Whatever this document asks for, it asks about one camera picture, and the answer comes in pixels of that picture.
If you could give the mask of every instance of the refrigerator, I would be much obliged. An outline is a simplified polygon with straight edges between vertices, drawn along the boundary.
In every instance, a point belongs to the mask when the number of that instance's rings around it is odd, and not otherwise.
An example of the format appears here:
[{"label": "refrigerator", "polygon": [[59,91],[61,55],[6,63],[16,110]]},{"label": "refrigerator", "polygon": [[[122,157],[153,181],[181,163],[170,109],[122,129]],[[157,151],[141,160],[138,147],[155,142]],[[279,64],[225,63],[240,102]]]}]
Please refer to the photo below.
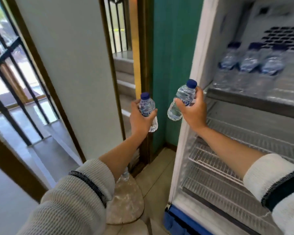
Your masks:
[{"label": "refrigerator", "polygon": [[[211,88],[233,40],[241,52],[263,42],[262,58],[273,44],[288,44],[286,68],[262,97]],[[190,78],[204,89],[210,128],[294,163],[294,0],[204,0]],[[163,225],[172,235],[283,234],[184,119]]]}]

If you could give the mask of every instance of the sleeve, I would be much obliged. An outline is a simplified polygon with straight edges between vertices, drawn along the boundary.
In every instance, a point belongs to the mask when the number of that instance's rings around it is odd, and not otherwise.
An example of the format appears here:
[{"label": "sleeve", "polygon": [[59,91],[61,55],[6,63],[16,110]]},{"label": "sleeve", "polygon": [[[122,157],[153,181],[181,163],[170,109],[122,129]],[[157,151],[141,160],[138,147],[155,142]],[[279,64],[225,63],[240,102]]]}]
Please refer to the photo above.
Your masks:
[{"label": "sleeve", "polygon": [[114,186],[112,172],[103,162],[85,162],[43,196],[17,235],[102,234],[105,202],[112,199]]},{"label": "sleeve", "polygon": [[283,233],[294,235],[294,164],[277,154],[267,154],[254,162],[243,182],[272,212]]}]

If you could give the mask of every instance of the sleeve cuff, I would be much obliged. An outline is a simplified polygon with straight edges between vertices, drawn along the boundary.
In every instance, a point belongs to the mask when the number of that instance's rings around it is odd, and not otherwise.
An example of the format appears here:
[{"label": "sleeve cuff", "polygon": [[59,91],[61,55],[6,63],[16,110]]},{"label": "sleeve cuff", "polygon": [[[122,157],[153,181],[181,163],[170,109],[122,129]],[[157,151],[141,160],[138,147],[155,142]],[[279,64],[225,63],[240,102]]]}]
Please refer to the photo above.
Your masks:
[{"label": "sleeve cuff", "polygon": [[106,196],[107,200],[112,200],[114,194],[115,181],[112,172],[105,163],[98,159],[86,161],[76,171],[86,175]]},{"label": "sleeve cuff", "polygon": [[267,154],[249,168],[243,178],[244,186],[261,201],[270,187],[294,171],[294,164],[277,154]]}]

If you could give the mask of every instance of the water bottle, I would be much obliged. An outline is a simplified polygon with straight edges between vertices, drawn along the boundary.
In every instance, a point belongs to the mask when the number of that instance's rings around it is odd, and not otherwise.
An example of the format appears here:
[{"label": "water bottle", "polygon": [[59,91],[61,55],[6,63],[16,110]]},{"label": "water bottle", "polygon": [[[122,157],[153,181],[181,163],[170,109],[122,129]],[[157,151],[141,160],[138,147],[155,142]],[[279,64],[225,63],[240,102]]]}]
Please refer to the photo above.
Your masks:
[{"label": "water bottle", "polygon": [[125,171],[123,172],[121,176],[123,181],[128,181],[129,180],[129,169],[126,167]]},{"label": "water bottle", "polygon": [[[189,79],[186,85],[181,86],[175,95],[179,98],[186,106],[188,106],[195,98],[195,88],[197,82],[195,80]],[[182,113],[177,107],[176,103],[173,101],[168,109],[168,118],[173,121],[178,121],[182,118]]]},{"label": "water bottle", "polygon": [[[143,92],[140,95],[140,102],[139,102],[139,110],[141,111],[142,115],[148,117],[151,112],[156,108],[156,104],[153,99],[150,98],[148,92]],[[152,121],[152,125],[150,127],[149,132],[155,132],[158,129],[158,120],[157,117],[154,118]]]},{"label": "water bottle", "polygon": [[213,79],[212,87],[218,90],[229,90],[230,80],[235,65],[239,60],[237,49],[241,46],[241,42],[231,42],[228,44],[227,51],[223,55],[221,61],[218,63],[218,70]]},{"label": "water bottle", "polygon": [[260,74],[254,77],[249,95],[262,98],[272,88],[276,76],[285,68],[287,50],[285,44],[275,44],[272,47],[272,52],[260,64]]},{"label": "water bottle", "polygon": [[239,72],[234,78],[232,84],[233,90],[238,92],[246,91],[248,84],[260,63],[260,53],[263,43],[253,42],[250,43],[248,50],[242,57],[238,64]]}]

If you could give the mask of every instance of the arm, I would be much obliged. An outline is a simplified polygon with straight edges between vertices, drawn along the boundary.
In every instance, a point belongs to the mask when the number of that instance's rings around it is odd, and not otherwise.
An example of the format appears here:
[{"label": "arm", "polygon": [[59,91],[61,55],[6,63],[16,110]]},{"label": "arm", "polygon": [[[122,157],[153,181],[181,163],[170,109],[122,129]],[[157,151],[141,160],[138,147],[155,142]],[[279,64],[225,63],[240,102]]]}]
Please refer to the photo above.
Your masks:
[{"label": "arm", "polygon": [[294,164],[277,154],[263,154],[242,145],[206,125],[207,107],[197,88],[196,102],[186,107],[175,99],[184,119],[239,177],[244,186],[272,212],[285,235],[294,235]]},{"label": "arm", "polygon": [[157,115],[156,109],[143,117],[137,108],[138,102],[132,102],[132,136],[99,159],[86,161],[74,175],[62,178],[55,188],[47,191],[18,235],[99,235],[104,232],[105,202],[112,199],[115,181]]}]

